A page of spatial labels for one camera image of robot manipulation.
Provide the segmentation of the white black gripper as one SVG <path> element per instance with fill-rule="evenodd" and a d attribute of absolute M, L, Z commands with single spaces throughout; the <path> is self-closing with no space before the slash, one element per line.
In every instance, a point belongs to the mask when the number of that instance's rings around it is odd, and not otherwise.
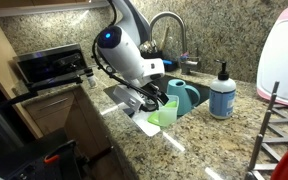
<path fill-rule="evenodd" d="M 152 112 L 158 109 L 160 101 L 166 104 L 169 100 L 154 80 L 165 75 L 161 58 L 143 59 L 134 62 L 122 62 L 116 67 L 121 74 L 113 94 L 134 111 Z"/>

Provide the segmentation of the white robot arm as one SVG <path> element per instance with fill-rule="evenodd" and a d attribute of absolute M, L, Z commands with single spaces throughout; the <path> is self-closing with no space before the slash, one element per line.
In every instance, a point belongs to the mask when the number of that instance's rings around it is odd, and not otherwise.
<path fill-rule="evenodd" d="M 130 0 L 108 0 L 114 12 L 113 21 L 95 38 L 92 51 L 98 50 L 103 60 L 122 78 L 95 61 L 110 78 L 119 82 L 113 94 L 134 111 L 152 112 L 167 96 L 151 82 L 165 75 L 161 58 L 144 59 L 139 46 L 149 39 L 150 26 Z"/>

